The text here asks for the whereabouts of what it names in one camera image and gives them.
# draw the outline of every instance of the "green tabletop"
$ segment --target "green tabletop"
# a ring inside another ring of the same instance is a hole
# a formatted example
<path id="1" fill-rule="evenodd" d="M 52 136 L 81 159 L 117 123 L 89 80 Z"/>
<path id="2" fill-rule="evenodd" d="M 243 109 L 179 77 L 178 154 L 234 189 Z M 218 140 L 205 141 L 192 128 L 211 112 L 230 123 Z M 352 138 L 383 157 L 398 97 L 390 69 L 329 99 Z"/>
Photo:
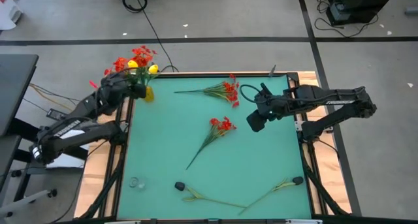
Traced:
<path id="1" fill-rule="evenodd" d="M 249 205 L 284 178 L 304 177 L 292 117 L 268 122 L 254 133 L 246 117 L 256 108 L 240 97 L 240 106 L 198 93 L 174 91 L 202 89 L 228 78 L 159 78 L 150 85 L 155 101 L 135 102 L 123 172 L 118 219 L 279 219 L 311 218 L 306 182 L 283 188 L 238 215 L 241 208 L 196 200 L 186 202 L 188 191 L 174 188 L 184 182 L 212 199 Z M 238 77 L 241 84 L 274 93 L 288 88 L 286 76 Z M 252 98 L 255 92 L 244 89 Z M 191 167 L 186 166 L 210 130 L 210 119 L 224 116 L 237 130 L 205 148 Z M 131 178 L 143 180 L 144 189 L 130 187 Z"/>

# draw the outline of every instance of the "flower vase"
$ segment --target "flower vase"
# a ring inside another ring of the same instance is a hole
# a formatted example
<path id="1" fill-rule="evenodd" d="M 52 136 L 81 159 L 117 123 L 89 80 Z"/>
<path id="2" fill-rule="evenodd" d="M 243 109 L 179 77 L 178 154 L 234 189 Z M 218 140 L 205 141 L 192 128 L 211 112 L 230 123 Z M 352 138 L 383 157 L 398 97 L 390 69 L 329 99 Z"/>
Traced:
<path id="1" fill-rule="evenodd" d="M 146 97 L 144 98 L 144 101 L 147 103 L 154 101 L 154 92 L 152 91 L 151 86 L 146 86 Z"/>

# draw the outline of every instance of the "black device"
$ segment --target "black device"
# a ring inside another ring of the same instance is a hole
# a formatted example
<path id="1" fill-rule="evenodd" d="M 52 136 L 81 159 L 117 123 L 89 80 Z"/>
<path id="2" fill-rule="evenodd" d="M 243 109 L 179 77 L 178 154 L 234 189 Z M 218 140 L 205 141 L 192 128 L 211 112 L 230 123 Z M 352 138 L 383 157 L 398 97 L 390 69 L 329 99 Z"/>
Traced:
<path id="1" fill-rule="evenodd" d="M 328 0 L 331 25 L 369 23 L 389 0 Z"/>
<path id="2" fill-rule="evenodd" d="M 247 117 L 249 126 L 258 132 L 265 127 L 265 123 L 280 120 L 286 116 L 307 113 L 322 105 L 342 105 L 333 113 L 317 121 L 305 121 L 302 124 L 302 139 L 311 141 L 319 137 L 322 132 L 333 125 L 349 118 L 369 118 L 376 111 L 364 87 L 356 89 L 328 89 L 318 86 L 301 85 L 285 89 L 283 95 L 273 95 L 268 88 L 261 84 L 262 90 L 254 96 L 257 109 Z"/>
<path id="3" fill-rule="evenodd" d="M 107 139 L 110 143 L 123 140 L 123 132 L 115 121 L 98 125 L 81 135 L 65 139 L 60 136 L 101 114 L 111 115 L 126 97 L 145 96 L 146 86 L 131 83 L 126 72 L 109 74 L 101 80 L 101 87 L 82 99 L 71 113 L 51 126 L 41 127 L 37 142 L 29 147 L 29 151 L 36 161 L 49 164 L 63 152 L 99 139 Z"/>

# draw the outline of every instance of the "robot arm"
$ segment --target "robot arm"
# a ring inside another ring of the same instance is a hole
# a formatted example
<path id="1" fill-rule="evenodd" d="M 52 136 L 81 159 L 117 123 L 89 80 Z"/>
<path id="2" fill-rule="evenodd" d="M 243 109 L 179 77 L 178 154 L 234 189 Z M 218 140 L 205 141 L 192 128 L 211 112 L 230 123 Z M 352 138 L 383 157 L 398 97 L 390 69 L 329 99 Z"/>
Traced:
<path id="1" fill-rule="evenodd" d="M 242 87 L 254 88 L 245 84 Z M 318 106 L 342 105 L 340 109 L 318 121 L 306 121 L 302 124 L 303 139 L 313 140 L 328 127 L 349 118 L 369 118 L 376 111 L 376 105 L 372 103 L 364 87 L 324 90 L 318 86 L 301 85 L 284 90 L 283 95 L 273 95 L 264 84 L 261 87 L 262 90 L 256 94 L 254 101 L 243 95 L 257 104 L 257 109 L 247 117 L 255 132 L 263 129 L 267 120 L 280 120 L 285 116 L 307 113 Z"/>
<path id="2" fill-rule="evenodd" d="M 65 150 L 99 139 L 116 140 L 118 135 L 122 135 L 120 126 L 110 121 L 81 135 L 60 138 L 84 121 L 94 120 L 101 114 L 111 115 L 126 97 L 144 98 L 146 86 L 132 84 L 127 78 L 124 72 L 104 77 L 101 87 L 81 100 L 70 114 L 51 126 L 43 127 L 37 135 L 38 141 L 29 148 L 35 160 L 49 164 Z"/>

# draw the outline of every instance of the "table surface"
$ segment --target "table surface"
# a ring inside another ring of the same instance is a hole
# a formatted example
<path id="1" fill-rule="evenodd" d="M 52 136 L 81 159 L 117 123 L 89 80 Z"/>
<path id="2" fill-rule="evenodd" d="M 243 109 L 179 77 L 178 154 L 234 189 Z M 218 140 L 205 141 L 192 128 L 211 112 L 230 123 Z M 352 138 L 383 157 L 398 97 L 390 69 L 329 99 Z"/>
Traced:
<path id="1" fill-rule="evenodd" d="M 36 69 L 38 55 L 0 54 L 0 136 L 15 117 Z"/>
<path id="2" fill-rule="evenodd" d="M 299 75 L 299 79 L 300 79 L 300 84 L 318 85 L 318 82 L 316 80 L 316 76 L 315 76 L 314 72 L 298 72 L 298 75 Z M 122 119 L 124 119 L 124 117 L 126 116 L 126 108 L 127 108 L 127 104 L 124 104 L 124 110 L 122 112 Z M 308 113 L 308 119 L 309 120 L 318 120 L 319 118 L 322 118 L 325 115 L 326 115 L 325 108 L 324 107 L 319 107 L 319 108 L 315 109 L 314 111 Z M 114 115 L 113 116 L 101 116 L 99 118 L 99 121 L 101 123 L 104 123 L 106 121 L 113 120 L 113 119 L 114 119 Z M 325 142 L 328 142 L 331 145 L 334 145 L 332 134 L 323 134 L 321 136 L 321 140 L 325 141 Z M 94 150 L 100 143 L 101 142 L 93 143 L 90 146 L 89 151 Z M 75 217 L 83 214 L 87 210 L 88 206 L 94 201 L 96 196 L 99 194 L 101 188 L 103 187 L 106 164 L 107 164 L 108 157 L 109 157 L 109 154 L 108 154 L 109 153 L 109 148 L 110 148 L 109 144 L 103 145 L 98 150 L 96 150 L 95 153 L 90 155 L 89 159 L 86 161 L 84 176 L 83 176 L 82 184 L 81 184 L 81 187 L 80 187 L 80 192 L 79 192 L 79 195 L 78 195 L 76 210 L 75 210 L 75 213 L 74 213 Z M 219 146 L 219 147 L 214 146 L 213 147 L 214 150 L 216 150 L 218 148 L 222 148 L 222 147 L 221 146 Z M 115 154 L 114 167 L 116 166 L 116 161 L 118 160 L 119 152 L 120 152 L 120 148 L 117 147 L 116 148 L 116 154 Z M 317 156 L 317 163 L 318 163 L 318 166 L 319 166 L 319 172 L 320 172 L 320 175 L 321 175 L 321 180 L 323 182 L 323 185 L 325 186 L 327 191 L 331 194 L 331 196 L 334 198 L 334 200 L 345 211 L 350 212 L 351 209 L 350 209 L 350 205 L 349 205 L 349 201 L 348 201 L 348 197 L 347 197 L 347 193 L 346 193 L 346 187 L 344 185 L 344 180 L 342 178 L 340 164 L 338 162 L 338 158 L 337 158 L 335 152 L 333 150 L 331 150 L 330 148 L 320 144 L 319 142 L 316 142 L 315 143 L 315 153 L 316 153 L 316 156 Z M 280 182 L 280 181 L 281 181 L 281 178 L 278 178 L 276 180 L 276 182 Z M 204 194 L 207 193 L 205 188 L 201 185 L 196 185 L 195 186 L 193 184 L 193 187 L 196 190 L 200 191 L 201 193 L 204 193 Z M 311 182 L 310 182 L 310 188 L 313 191 L 312 192 L 313 193 L 312 199 L 313 199 L 313 204 L 314 204 L 314 212 L 317 213 L 317 214 L 320 214 L 321 212 L 320 212 L 320 209 L 319 209 L 318 198 L 317 198 L 317 195 L 315 193 L 315 187 L 312 185 Z M 114 197 L 114 192 L 113 192 L 114 190 L 113 189 L 114 189 L 114 187 L 112 188 L 112 190 L 109 192 L 109 195 L 108 195 L 106 211 L 105 211 L 106 216 L 111 215 L 112 203 L 113 203 L 113 197 Z"/>
<path id="3" fill-rule="evenodd" d="M 184 182 L 208 198 L 249 205 L 284 178 L 304 176 L 293 116 L 268 122 L 254 133 L 246 118 L 257 106 L 238 96 L 240 106 L 202 93 L 174 91 L 203 89 L 232 80 L 221 78 L 160 78 L 151 85 L 155 100 L 135 101 L 123 171 L 118 219 L 309 219 L 306 182 L 272 193 L 238 215 L 241 208 L 196 200 L 174 188 Z M 240 77 L 240 84 L 265 83 L 273 93 L 288 89 L 287 76 Z M 245 89 L 254 95 L 252 89 Z M 237 130 L 218 138 L 186 170 L 210 131 L 210 119 L 227 116 Z M 129 187 L 131 178 L 145 188 Z"/>

